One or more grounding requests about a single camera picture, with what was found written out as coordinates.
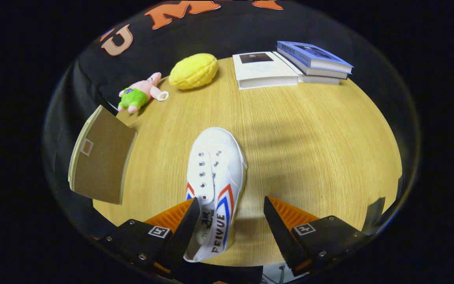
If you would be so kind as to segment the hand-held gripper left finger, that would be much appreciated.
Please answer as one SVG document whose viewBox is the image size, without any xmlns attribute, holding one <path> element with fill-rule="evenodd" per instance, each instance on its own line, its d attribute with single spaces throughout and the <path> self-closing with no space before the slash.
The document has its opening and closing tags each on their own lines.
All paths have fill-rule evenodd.
<svg viewBox="0 0 454 284">
<path fill-rule="evenodd" d="M 190 198 L 146 221 L 129 219 L 100 238 L 100 246 L 145 273 L 173 278 L 201 214 Z"/>
</svg>

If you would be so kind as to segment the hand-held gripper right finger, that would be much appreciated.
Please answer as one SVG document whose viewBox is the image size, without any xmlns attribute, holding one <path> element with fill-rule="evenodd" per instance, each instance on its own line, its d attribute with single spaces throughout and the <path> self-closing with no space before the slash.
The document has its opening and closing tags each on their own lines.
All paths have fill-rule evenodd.
<svg viewBox="0 0 454 284">
<path fill-rule="evenodd" d="M 328 269 L 369 239 L 339 217 L 319 218 L 272 196 L 265 197 L 263 212 L 293 276 Z"/>
</svg>

